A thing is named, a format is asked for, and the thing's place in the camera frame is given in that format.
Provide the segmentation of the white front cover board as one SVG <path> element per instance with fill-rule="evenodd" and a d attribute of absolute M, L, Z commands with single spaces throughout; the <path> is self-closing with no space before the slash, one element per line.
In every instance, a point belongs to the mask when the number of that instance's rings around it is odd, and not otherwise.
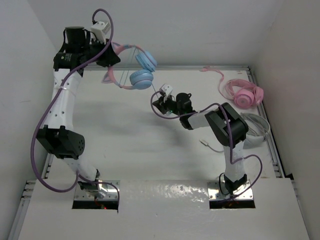
<path fill-rule="evenodd" d="M 306 240 L 289 179 L 261 179 L 253 208 L 211 209 L 205 181 L 120 182 L 118 210 L 74 209 L 73 193 L 36 184 L 21 240 Z"/>

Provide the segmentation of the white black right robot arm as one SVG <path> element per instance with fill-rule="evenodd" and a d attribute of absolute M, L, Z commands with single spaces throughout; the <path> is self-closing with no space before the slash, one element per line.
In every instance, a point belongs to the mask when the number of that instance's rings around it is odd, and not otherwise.
<path fill-rule="evenodd" d="M 195 111 L 190 93 L 179 93 L 175 98 L 161 93 L 157 100 L 150 98 L 153 112 L 160 118 L 179 119 L 187 130 L 209 127 L 223 146 L 225 157 L 224 182 L 228 194 L 247 182 L 242 163 L 242 151 L 249 131 L 248 124 L 228 103 L 212 103 L 203 110 Z"/>

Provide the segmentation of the pink blue cat-ear headphones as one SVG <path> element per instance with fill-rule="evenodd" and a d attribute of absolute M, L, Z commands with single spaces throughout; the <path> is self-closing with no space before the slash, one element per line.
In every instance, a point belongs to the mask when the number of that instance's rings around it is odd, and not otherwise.
<path fill-rule="evenodd" d="M 102 78 L 103 84 L 115 84 L 121 89 L 125 90 L 145 90 L 153 84 L 153 73 L 156 71 L 158 65 L 156 59 L 149 51 L 144 50 L 138 45 L 133 44 L 119 44 L 112 42 L 112 48 L 118 57 L 120 53 L 126 50 L 133 49 L 133 52 L 138 50 L 138 54 L 134 56 L 135 60 L 142 67 L 142 69 L 133 72 L 129 76 L 130 85 L 121 84 L 117 81 L 114 75 L 114 68 L 112 66 L 107 68 L 107 72 Z"/>

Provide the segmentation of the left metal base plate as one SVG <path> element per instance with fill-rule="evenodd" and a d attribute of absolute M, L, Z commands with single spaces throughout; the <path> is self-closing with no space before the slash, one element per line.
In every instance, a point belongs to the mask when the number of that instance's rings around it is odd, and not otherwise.
<path fill-rule="evenodd" d="M 99 182 L 108 182 L 109 184 L 91 184 L 88 182 L 78 182 L 75 188 L 75 201 L 93 201 L 95 198 L 99 201 L 115 201 L 118 199 L 120 190 L 119 180 L 99 180 Z"/>

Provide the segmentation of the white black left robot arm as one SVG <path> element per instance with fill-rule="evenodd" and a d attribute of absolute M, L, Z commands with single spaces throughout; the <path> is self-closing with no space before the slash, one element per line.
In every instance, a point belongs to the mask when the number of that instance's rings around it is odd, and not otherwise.
<path fill-rule="evenodd" d="M 90 63 L 109 67 L 120 62 L 107 36 L 109 31 L 110 25 L 103 21 L 95 22 L 89 30 L 81 26 L 65 28 L 61 49 L 53 58 L 52 100 L 36 133 L 48 153 L 89 181 L 96 180 L 98 170 L 81 156 L 85 138 L 74 131 L 73 112 L 85 67 Z"/>

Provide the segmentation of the white grey headphones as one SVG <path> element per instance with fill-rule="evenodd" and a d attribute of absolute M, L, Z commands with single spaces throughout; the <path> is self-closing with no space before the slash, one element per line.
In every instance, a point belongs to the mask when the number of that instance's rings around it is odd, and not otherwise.
<path fill-rule="evenodd" d="M 269 122 L 256 114 L 241 112 L 240 116 L 248 125 L 248 132 L 244 141 L 244 149 L 253 149 L 262 145 L 268 140 L 271 132 Z"/>

